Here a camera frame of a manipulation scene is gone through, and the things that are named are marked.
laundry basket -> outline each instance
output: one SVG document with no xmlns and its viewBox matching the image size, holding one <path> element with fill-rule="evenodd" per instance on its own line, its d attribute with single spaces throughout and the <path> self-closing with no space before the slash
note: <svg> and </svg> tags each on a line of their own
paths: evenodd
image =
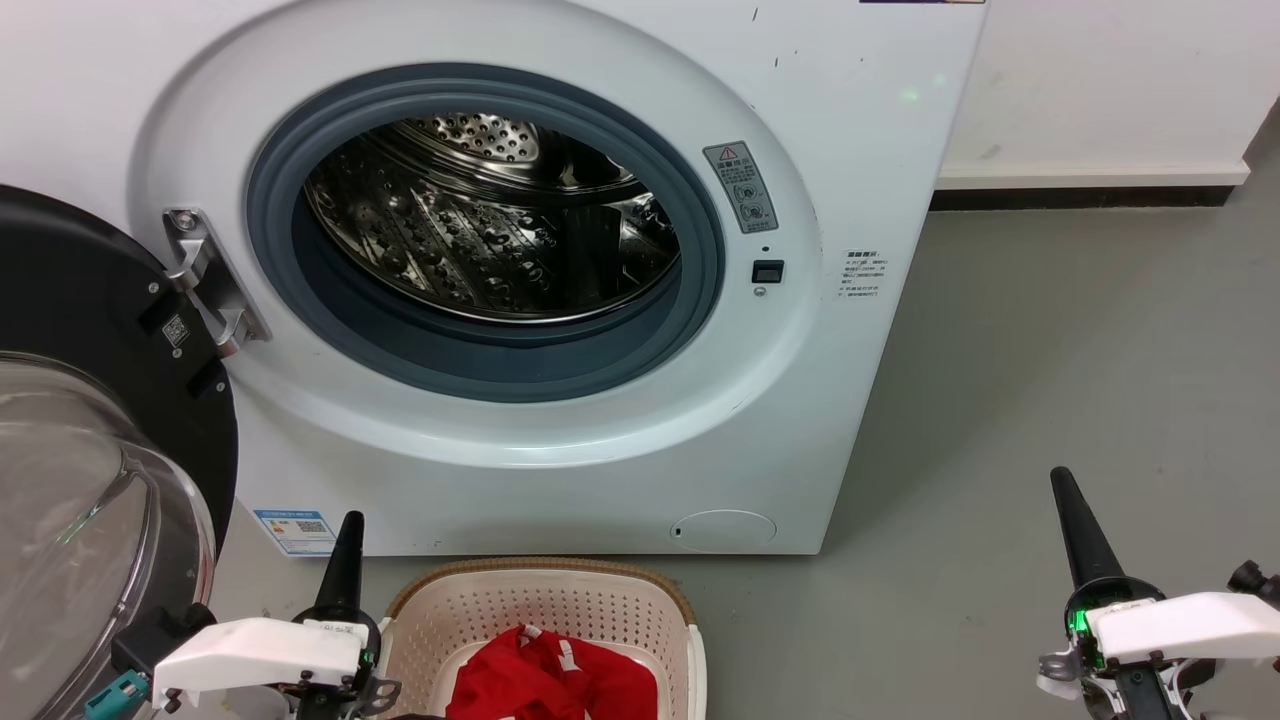
<svg viewBox="0 0 1280 720">
<path fill-rule="evenodd" d="M 410 583 L 387 610 L 383 671 L 403 684 L 397 714 L 444 716 L 458 669 L 504 630 L 536 625 L 640 662 L 658 720 L 703 720 L 707 656 L 689 601 L 662 575 L 562 557 L 474 560 Z"/>
</svg>

floor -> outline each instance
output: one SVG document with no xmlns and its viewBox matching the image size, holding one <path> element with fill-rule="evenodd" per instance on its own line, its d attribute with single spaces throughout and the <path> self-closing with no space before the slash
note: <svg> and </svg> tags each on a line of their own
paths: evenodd
<svg viewBox="0 0 1280 720">
<path fill-rule="evenodd" d="M 713 720 L 1079 720 L 1036 688 L 1070 592 L 1048 470 L 1073 468 L 1134 575 L 1280 571 L 1280 117 L 1222 209 L 933 214 L 817 557 L 643 557 L 705 635 Z M 321 564 L 241 510 L 221 618 L 289 616 Z M 380 616 L 436 560 L 371 560 Z M 1201 710 L 1268 717 L 1229 671 Z"/>
</svg>

red clothing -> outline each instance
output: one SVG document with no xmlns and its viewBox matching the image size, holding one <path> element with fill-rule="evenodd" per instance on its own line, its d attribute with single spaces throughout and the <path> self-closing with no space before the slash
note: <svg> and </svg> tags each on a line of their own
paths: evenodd
<svg viewBox="0 0 1280 720">
<path fill-rule="evenodd" d="M 458 670 L 449 720 L 655 720 L 648 667 L 588 641 L 520 625 Z"/>
</svg>

metal hinge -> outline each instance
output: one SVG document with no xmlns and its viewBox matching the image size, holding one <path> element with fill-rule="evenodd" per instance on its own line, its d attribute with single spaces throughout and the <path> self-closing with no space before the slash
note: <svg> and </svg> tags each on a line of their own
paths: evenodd
<svg viewBox="0 0 1280 720">
<path fill-rule="evenodd" d="M 234 355 L 251 340 L 270 340 L 261 315 L 223 259 L 207 218 L 196 208 L 165 210 L 164 232 L 180 263 L 168 273 L 169 279 L 196 301 L 219 357 Z"/>
</svg>

brown basket rim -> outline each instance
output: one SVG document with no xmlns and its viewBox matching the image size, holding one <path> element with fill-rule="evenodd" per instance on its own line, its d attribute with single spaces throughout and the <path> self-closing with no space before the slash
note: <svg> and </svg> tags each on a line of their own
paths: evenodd
<svg viewBox="0 0 1280 720">
<path fill-rule="evenodd" d="M 404 589 L 402 589 L 396 598 L 392 600 L 392 603 L 387 606 L 387 618 L 394 620 L 399 616 L 401 610 L 404 609 L 408 600 L 429 583 L 449 575 L 488 573 L 493 570 L 573 570 L 579 573 L 600 573 L 645 580 L 662 588 L 662 591 L 666 592 L 672 601 L 675 601 L 676 607 L 680 609 L 681 618 L 685 620 L 685 625 L 698 624 L 698 618 L 694 615 L 694 606 L 689 603 L 689 600 L 682 592 L 680 592 L 676 583 L 662 573 L 648 568 L 640 568 L 639 565 L 628 565 L 626 562 L 586 560 L 582 557 L 486 557 L 480 560 L 460 560 L 457 562 L 448 562 L 404 585 Z"/>
</svg>

